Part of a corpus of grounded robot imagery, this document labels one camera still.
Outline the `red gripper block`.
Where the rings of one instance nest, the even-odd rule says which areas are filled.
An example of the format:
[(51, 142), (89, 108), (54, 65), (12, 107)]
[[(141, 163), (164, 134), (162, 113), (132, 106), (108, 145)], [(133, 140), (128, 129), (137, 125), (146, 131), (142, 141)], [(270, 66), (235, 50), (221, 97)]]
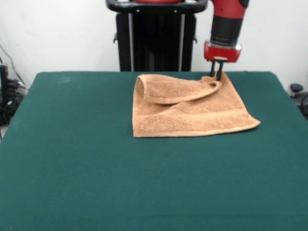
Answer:
[(217, 61), (219, 68), (216, 74), (216, 79), (217, 81), (220, 81), (224, 62), (237, 62), (241, 54), (241, 50), (242, 47), (240, 44), (236, 44), (234, 46), (222, 46), (206, 41), (204, 45), (204, 58), (207, 61), (212, 62), (210, 76), (214, 77), (215, 75), (215, 65)]

